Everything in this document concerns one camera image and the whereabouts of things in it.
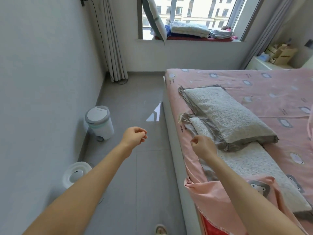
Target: person's left hand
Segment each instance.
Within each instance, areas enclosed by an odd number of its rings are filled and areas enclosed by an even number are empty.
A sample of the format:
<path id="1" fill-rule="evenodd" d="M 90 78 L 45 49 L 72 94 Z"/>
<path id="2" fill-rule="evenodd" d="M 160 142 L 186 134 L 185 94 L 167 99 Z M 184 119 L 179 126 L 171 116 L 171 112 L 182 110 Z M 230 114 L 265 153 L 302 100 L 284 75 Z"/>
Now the person's left hand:
<path id="1" fill-rule="evenodd" d="M 125 130 L 123 138 L 121 140 L 121 145 L 127 147 L 130 150 L 133 150 L 136 146 L 141 144 L 148 138 L 146 135 L 147 130 L 140 127 L 131 127 Z"/>

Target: forearm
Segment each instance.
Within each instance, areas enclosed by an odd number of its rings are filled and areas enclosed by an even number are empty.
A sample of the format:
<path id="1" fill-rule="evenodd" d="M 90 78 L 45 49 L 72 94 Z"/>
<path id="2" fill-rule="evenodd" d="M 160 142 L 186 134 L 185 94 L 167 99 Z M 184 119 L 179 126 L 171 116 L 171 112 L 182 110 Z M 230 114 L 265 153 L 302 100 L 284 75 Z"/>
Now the forearm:
<path id="1" fill-rule="evenodd" d="M 232 204 L 251 235 L 303 235 L 278 208 L 253 189 L 221 158 L 206 160 L 221 181 Z"/>
<path id="2" fill-rule="evenodd" d="M 82 234 L 125 154 L 130 153 L 123 145 L 116 146 L 47 207 L 24 234 Z"/>

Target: power cord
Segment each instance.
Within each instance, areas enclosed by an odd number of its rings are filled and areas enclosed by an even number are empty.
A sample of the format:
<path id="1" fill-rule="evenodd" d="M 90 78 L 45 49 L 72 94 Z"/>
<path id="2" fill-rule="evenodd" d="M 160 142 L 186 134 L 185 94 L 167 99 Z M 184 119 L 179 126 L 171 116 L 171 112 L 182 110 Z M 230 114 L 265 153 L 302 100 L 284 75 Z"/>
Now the power cord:
<path id="1" fill-rule="evenodd" d="M 102 46 L 103 46 L 103 52 L 104 52 L 105 62 L 106 62 L 106 65 L 109 66 L 109 65 L 108 65 L 108 61 L 107 61 L 107 59 L 106 59 L 105 50 L 104 50 L 104 44 L 103 44 L 101 29 L 100 29 L 100 26 L 99 26 L 99 21 L 98 21 L 98 16 L 97 16 L 97 12 L 96 12 L 96 7 L 95 7 L 95 4 L 94 4 L 94 1 L 91 0 L 91 2 L 92 2 L 92 5 L 94 6 L 94 10 L 95 10 L 95 14 L 96 14 L 97 24 L 98 24 L 98 28 L 99 28 L 99 32 L 100 32 L 100 36 L 101 36 L 101 42 L 102 42 Z M 115 81 L 114 81 L 114 78 L 111 76 L 111 74 L 110 74 L 110 78 L 111 78 L 111 80 L 112 80 L 113 82 L 115 82 Z M 119 84 L 119 85 L 124 85 L 124 84 L 126 84 L 127 82 L 128 82 L 128 78 L 127 78 L 126 81 L 125 81 L 124 83 L 122 83 L 122 84 L 119 83 L 119 82 L 116 82 L 116 83 Z"/>

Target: hand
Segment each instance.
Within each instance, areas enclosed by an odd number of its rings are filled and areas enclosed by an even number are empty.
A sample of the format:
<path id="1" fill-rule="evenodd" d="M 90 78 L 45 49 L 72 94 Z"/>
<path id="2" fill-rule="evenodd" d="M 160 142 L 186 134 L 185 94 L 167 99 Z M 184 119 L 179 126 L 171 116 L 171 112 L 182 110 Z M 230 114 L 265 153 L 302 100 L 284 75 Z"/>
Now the hand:
<path id="1" fill-rule="evenodd" d="M 196 135 L 190 143 L 195 154 L 204 161 L 217 157 L 217 149 L 212 139 L 204 135 Z"/>
<path id="2" fill-rule="evenodd" d="M 125 130 L 123 138 L 120 142 L 121 145 L 127 149 L 133 150 L 136 146 L 141 144 L 148 138 L 147 130 L 140 127 L 131 127 Z"/>

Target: gray curtain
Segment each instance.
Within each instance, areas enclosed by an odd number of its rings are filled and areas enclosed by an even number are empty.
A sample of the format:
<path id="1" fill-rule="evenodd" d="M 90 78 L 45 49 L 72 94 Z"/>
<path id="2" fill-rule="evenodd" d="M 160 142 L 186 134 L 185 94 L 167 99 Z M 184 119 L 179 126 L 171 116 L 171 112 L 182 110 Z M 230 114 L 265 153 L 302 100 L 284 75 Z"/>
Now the gray curtain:
<path id="1" fill-rule="evenodd" d="M 103 43 L 105 61 L 111 76 L 111 81 L 120 81 L 128 79 L 125 61 L 121 54 L 118 38 L 115 29 L 114 10 L 112 8 L 112 0 L 102 0 L 103 4 Z"/>
<path id="2" fill-rule="evenodd" d="M 293 0 L 282 0 L 260 38 L 243 61 L 240 69 L 245 69 L 253 56 L 264 52 L 281 27 Z"/>

